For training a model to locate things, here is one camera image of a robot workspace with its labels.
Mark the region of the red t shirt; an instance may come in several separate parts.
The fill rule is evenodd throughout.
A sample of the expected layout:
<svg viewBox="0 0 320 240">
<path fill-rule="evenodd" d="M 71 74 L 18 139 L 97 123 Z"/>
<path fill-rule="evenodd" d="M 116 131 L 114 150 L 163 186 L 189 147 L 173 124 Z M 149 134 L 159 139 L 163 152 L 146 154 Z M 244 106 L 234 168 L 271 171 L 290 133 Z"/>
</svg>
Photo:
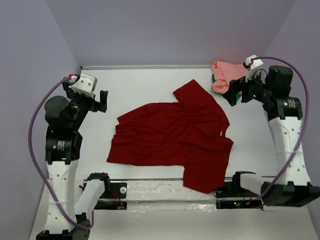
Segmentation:
<svg viewBox="0 0 320 240">
<path fill-rule="evenodd" d="M 118 117 L 107 162 L 182 166 L 183 185 L 209 194 L 225 184 L 233 147 L 229 120 L 195 80 L 173 95 L 176 102 L 149 103 Z"/>
</svg>

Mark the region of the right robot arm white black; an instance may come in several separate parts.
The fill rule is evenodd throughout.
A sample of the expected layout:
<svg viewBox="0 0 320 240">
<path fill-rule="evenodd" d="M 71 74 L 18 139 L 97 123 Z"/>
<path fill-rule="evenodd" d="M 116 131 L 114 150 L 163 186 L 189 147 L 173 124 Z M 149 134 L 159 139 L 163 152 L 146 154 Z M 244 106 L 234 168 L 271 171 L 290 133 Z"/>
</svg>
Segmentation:
<svg viewBox="0 0 320 240">
<path fill-rule="evenodd" d="M 230 183 L 235 196 L 254 193 L 265 206 L 300 208 L 320 196 L 320 188 L 311 183 L 308 175 L 301 137 L 307 116 L 301 101 L 290 96 L 293 70 L 272 65 L 264 81 L 258 69 L 250 78 L 245 76 L 229 83 L 223 95 L 231 106 L 241 93 L 242 103 L 256 100 L 262 104 L 274 138 L 278 175 L 274 181 L 250 171 L 237 171 Z"/>
</svg>

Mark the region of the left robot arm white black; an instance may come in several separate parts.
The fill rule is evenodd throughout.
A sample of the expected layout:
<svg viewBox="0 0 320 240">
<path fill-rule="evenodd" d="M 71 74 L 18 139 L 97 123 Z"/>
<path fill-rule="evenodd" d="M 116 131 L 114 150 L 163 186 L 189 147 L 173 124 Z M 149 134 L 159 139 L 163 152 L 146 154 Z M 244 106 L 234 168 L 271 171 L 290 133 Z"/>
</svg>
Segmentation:
<svg viewBox="0 0 320 240">
<path fill-rule="evenodd" d="M 92 173 L 86 179 L 79 199 L 75 201 L 76 171 L 83 137 L 79 128 L 87 113 L 106 112 L 107 91 L 100 91 L 100 101 L 73 92 L 71 84 L 63 83 L 67 96 L 45 96 L 48 124 L 45 137 L 45 161 L 49 190 L 48 212 L 38 240 L 87 240 L 94 225 L 94 209 L 99 198 L 110 194 L 111 183 L 105 172 Z"/>
</svg>

